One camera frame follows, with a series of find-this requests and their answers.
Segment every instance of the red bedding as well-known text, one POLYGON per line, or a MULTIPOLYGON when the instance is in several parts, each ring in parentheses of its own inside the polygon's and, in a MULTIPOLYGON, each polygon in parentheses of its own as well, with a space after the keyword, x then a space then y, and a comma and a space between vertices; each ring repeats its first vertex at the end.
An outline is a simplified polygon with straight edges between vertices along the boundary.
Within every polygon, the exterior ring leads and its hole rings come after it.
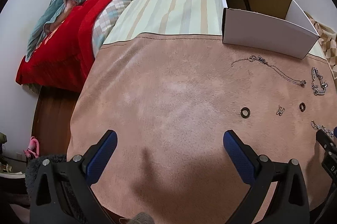
POLYGON ((76 6, 68 17, 34 51, 31 59, 22 59, 16 82, 37 83, 81 92, 94 55, 92 29, 96 17, 112 0, 87 0, 76 6))

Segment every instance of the jewelry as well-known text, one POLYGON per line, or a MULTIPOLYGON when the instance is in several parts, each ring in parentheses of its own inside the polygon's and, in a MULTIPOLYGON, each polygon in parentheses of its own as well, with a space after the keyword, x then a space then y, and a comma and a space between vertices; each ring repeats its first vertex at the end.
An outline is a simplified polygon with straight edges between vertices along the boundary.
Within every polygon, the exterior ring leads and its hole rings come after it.
POLYGON ((260 56, 256 57, 256 56, 254 56, 254 55, 251 55, 251 56, 248 57, 248 58, 243 58, 243 59, 238 59, 238 60, 236 60, 236 61, 233 61, 233 62, 231 63, 232 68, 234 68, 233 64, 234 64, 235 62, 242 61, 242 60, 249 60, 250 62, 253 62, 253 61, 255 61, 255 60, 256 60, 256 61, 259 61, 259 62, 261 62, 262 64, 265 64, 265 65, 267 65, 268 67, 272 68, 272 69, 273 69, 275 72, 277 72, 280 76, 282 76, 284 79, 288 80, 288 81, 291 82, 291 83, 294 83, 294 84, 296 84, 296 85, 298 85, 298 86, 302 86, 302 87, 304 87, 305 84, 306 84, 305 80, 295 80, 295 79, 293 79, 293 78, 287 76, 285 73, 283 73, 283 72, 282 72, 279 68, 277 68, 276 66, 274 66, 274 65, 269 65, 268 62, 267 62, 265 59, 263 59, 262 57, 260 57, 260 56))
POLYGON ((300 110, 301 112, 305 111, 305 104, 303 102, 300 104, 300 110))
POLYGON ((278 111, 277 111, 277 115, 278 116, 281 116, 283 113, 284 113, 284 110, 285 110, 285 108, 282 108, 280 105, 278 106, 278 111))
POLYGON ((311 120, 311 126, 314 128, 314 130, 318 131, 318 130, 322 130, 323 132, 325 132, 329 137, 333 138, 334 137, 334 131, 331 131, 329 129, 326 129, 323 125, 319 126, 316 125, 316 123, 311 120))
POLYGON ((318 73, 318 70, 315 67, 312 67, 311 69, 311 77, 312 77, 312 84, 311 88, 314 90, 314 95, 324 95, 326 88, 327 88, 327 83, 323 82, 323 76, 318 73), (318 85, 315 85, 315 75, 317 76, 318 80, 320 81, 320 85, 322 90, 318 90, 318 85))
POLYGON ((243 118, 248 118, 248 117, 250 116, 250 109, 248 109, 247 107, 243 107, 243 108, 241 109, 240 114, 241 114, 241 116, 242 116, 243 118))

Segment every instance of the blue textured pad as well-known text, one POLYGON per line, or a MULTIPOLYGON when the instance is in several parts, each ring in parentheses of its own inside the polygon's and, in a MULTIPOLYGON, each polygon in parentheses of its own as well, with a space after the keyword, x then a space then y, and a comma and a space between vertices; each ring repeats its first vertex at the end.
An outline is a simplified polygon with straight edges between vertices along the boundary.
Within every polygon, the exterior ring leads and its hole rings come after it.
POLYGON ((252 185, 255 181, 254 166, 228 131, 223 135, 223 146, 230 156, 230 159, 232 160, 242 181, 246 184, 252 185))
POLYGON ((112 131, 87 166, 85 179, 88 185, 97 183, 116 147, 117 134, 112 131))

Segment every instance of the beige checkered cloth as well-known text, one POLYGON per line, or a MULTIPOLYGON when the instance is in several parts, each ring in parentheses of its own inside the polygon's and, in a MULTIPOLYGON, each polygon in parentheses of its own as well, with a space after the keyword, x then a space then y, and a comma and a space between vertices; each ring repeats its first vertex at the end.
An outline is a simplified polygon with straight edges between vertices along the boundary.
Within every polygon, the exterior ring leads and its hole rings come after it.
POLYGON ((337 58, 336 58, 337 33, 334 32, 333 29, 324 26, 323 24, 314 20, 309 14, 306 13, 306 15, 309 17, 310 22, 314 25, 316 31, 320 36, 318 42, 320 43, 323 53, 329 63, 337 91, 337 58))

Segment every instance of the black ring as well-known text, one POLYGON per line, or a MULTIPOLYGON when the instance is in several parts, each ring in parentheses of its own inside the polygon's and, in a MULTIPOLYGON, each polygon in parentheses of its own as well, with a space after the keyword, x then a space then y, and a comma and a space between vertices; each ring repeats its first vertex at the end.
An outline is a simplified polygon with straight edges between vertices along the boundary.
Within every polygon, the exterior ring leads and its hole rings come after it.
POLYGON ((248 118, 248 117, 250 116, 250 109, 248 109, 247 107, 243 107, 243 108, 241 109, 240 114, 241 114, 241 116, 242 116, 243 118, 248 118))
POLYGON ((305 111, 305 104, 303 102, 300 104, 300 110, 301 112, 305 111))

